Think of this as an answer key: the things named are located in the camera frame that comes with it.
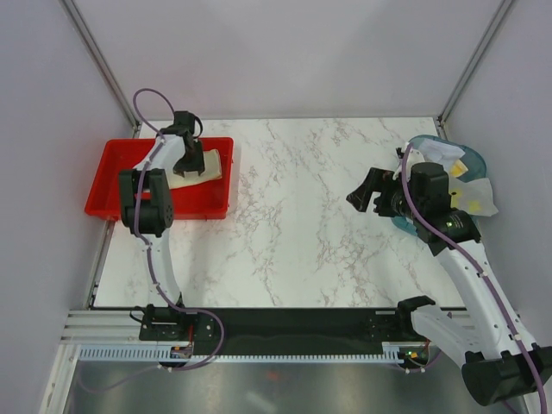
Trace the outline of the yellow green patterned towel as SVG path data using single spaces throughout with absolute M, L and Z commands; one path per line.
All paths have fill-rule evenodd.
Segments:
M 198 172 L 186 172 L 182 175 L 176 173 L 175 169 L 172 169 L 167 174 L 169 188 L 171 190 L 178 190 L 220 179 L 223 173 L 221 157 L 218 150 L 212 149 L 210 151 L 204 151 L 204 166 L 205 169 L 201 174 Z

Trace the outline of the grey towel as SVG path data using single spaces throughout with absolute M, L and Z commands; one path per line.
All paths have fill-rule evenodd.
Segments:
M 448 193 L 451 197 L 450 206 L 470 216 L 494 216 L 499 212 L 493 202 L 489 178 L 463 182 L 448 176 Z

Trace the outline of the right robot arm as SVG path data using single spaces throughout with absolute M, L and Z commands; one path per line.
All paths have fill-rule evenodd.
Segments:
M 488 263 L 473 218 L 452 207 L 449 176 L 439 164 L 417 163 L 407 182 L 401 173 L 371 168 L 347 196 L 359 212 L 412 220 L 417 237 L 452 279 L 473 328 L 453 321 L 427 297 L 398 302 L 395 332 L 405 340 L 423 336 L 461 370 L 472 398 L 487 406 L 537 393 L 548 412 L 544 385 L 551 377 L 551 348 L 541 347 L 513 310 Z

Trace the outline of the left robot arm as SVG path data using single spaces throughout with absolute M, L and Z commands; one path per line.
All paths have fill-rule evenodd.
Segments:
M 145 158 L 118 173 L 121 220 L 145 254 L 150 278 L 148 303 L 172 309 L 161 316 L 158 326 L 170 340 L 186 335 L 189 320 L 179 313 L 185 312 L 185 306 L 169 247 L 175 217 L 169 179 L 200 179 L 204 175 L 203 145 L 195 135 L 196 127 L 202 126 L 191 112 L 174 112 L 172 124 L 156 133 L 154 146 Z

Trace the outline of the light blue towel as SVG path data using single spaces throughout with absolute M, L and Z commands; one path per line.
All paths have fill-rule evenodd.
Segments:
M 427 161 L 441 164 L 447 170 L 465 154 L 460 147 L 434 140 L 424 140 L 418 150 Z

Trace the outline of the yellow towel in basket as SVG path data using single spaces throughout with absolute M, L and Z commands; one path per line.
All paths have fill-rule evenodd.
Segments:
M 449 168 L 448 172 L 452 177 L 459 178 L 468 172 L 468 168 L 461 160 L 456 160 Z

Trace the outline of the teal plastic basket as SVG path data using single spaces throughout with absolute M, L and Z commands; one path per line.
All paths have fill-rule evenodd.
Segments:
M 457 147 L 462 148 L 465 151 L 465 154 L 460 158 L 460 160 L 467 166 L 468 172 L 466 172 L 461 177 L 457 178 L 463 182 L 469 182 L 475 179 L 483 179 L 487 178 L 486 176 L 486 163 L 483 159 L 483 157 L 473 150 L 470 147 L 462 146 L 458 144 L 451 143 L 449 141 L 445 141 L 440 139 L 437 136 L 433 135 L 418 135 L 413 138 L 411 138 L 408 143 L 412 145 L 412 148 L 415 148 L 418 150 L 419 145 L 424 140 L 434 140 L 434 141 L 440 141 L 440 142 L 447 142 L 450 145 L 454 145 Z M 449 174 L 449 170 L 443 168 L 444 171 L 448 174 L 448 176 L 451 176 Z

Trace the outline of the right aluminium frame post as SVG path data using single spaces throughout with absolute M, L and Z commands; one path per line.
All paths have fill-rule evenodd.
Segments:
M 444 129 L 446 121 L 449 119 L 453 110 L 459 103 L 480 63 L 490 50 L 490 47 L 497 37 L 498 32 L 505 24 L 506 19 L 517 3 L 518 2 L 516 0 L 502 0 L 499 2 L 498 8 L 494 11 L 490 22 L 486 25 L 483 35 L 480 37 L 476 48 L 472 52 L 467 64 L 462 70 L 461 76 L 450 93 L 448 100 L 444 104 L 444 107 L 440 113 L 434 117 L 434 122 L 438 130 Z

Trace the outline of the aluminium frame post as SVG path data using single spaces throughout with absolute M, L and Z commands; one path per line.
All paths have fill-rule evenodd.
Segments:
M 502 0 L 499 2 L 498 8 L 494 11 L 490 22 L 486 25 L 483 35 L 480 37 L 476 48 L 472 52 L 467 64 L 462 70 L 461 76 L 450 93 L 448 100 L 444 104 L 444 107 L 440 113 L 434 117 L 434 122 L 438 130 L 444 129 L 446 121 L 449 119 L 453 110 L 459 103 L 480 63 L 490 50 L 490 47 L 497 37 L 498 32 L 505 24 L 506 19 L 517 3 L 518 2 L 516 0 Z
M 122 87 L 111 70 L 107 59 L 104 57 L 104 54 L 101 51 L 94 34 L 91 32 L 82 11 L 79 9 L 77 2 L 73 0 L 59 0 L 59 4 L 66 13 L 73 28 L 76 30 L 79 39 L 84 44 L 87 53 L 91 57 L 97 71 L 109 89 L 111 96 L 115 99 L 118 108 L 131 126 L 132 137 L 137 137 L 140 132 L 141 122 L 138 120 L 137 115 L 131 108 L 129 100 L 125 97 Z

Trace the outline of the left aluminium frame post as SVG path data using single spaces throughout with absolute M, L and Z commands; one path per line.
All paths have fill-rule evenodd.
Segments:
M 107 59 L 104 57 L 104 54 L 101 51 L 94 34 L 91 32 L 82 11 L 79 9 L 77 2 L 73 0 L 59 0 L 59 4 L 66 13 L 73 28 L 76 30 L 79 39 L 84 44 L 87 53 L 91 57 L 97 71 L 109 89 L 111 96 L 115 99 L 118 108 L 131 126 L 132 137 L 137 137 L 140 132 L 141 122 L 138 120 L 137 115 L 131 108 L 129 100 L 125 97 L 122 87 L 111 70 Z

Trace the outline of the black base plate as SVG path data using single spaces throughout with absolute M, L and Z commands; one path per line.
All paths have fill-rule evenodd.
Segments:
M 184 313 L 148 305 L 143 342 L 184 342 L 200 354 L 359 354 L 385 342 L 425 338 L 393 308 L 206 308 Z

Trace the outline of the aluminium rail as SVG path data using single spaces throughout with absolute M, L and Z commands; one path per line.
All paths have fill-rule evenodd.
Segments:
M 141 325 L 129 310 L 70 310 L 61 334 L 62 344 L 137 343 Z

